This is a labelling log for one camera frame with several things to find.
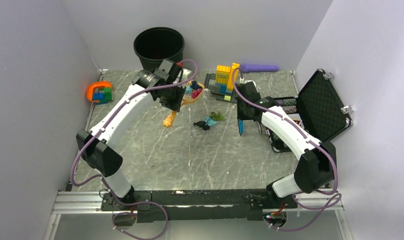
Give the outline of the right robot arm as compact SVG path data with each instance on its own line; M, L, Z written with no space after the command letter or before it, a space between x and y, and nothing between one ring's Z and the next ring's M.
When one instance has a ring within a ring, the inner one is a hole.
M294 173L268 185L270 191L265 195L266 203L278 208L287 196L312 193L330 181L334 182L333 189L324 194L333 195L338 186L335 146L329 141L321 142L306 132L274 98L262 98L254 82L235 85L234 90L238 96L239 116L272 131L298 159Z

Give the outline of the blue hand brush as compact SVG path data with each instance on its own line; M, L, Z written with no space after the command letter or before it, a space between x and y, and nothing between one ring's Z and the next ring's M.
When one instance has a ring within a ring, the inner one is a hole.
M237 124L238 124L238 132L239 132L239 135L241 136L244 132L244 122L243 122L243 120L238 119Z

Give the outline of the orange slotted scoop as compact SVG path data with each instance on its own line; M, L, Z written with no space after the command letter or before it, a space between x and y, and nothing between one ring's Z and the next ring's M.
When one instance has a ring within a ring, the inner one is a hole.
M201 94L198 96L198 98L196 98L196 99L192 99L192 98L191 98L191 95L186 95L186 94L184 94L183 99L182 99L182 102L181 102L181 107L183 107L184 105L189 105L189 104L195 103L195 102L203 95L205 86L204 86L202 83L199 83L199 82L198 82L198 84L200 85L200 88L203 89L202 93L201 93ZM191 85L191 82L188 82L188 83L185 85L184 89L186 90L186 87L187 87L187 86L190 86L190 85ZM172 127L177 113L178 113L178 112L176 112L176 111L172 111L172 112L163 120L163 122L162 122L163 127L165 127L165 128L170 128L170 127Z

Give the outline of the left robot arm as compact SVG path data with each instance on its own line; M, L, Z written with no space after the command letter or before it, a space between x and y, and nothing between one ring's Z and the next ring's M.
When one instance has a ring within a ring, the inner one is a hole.
M76 135L79 159L94 169L114 196L114 204L121 210L129 209L135 202L134 187L121 170L123 157L115 151L122 136L135 118L154 101L164 108L179 112L184 97L185 84L195 76L194 71L183 68L183 63L164 59L152 70L139 71L127 91L111 111L89 131Z

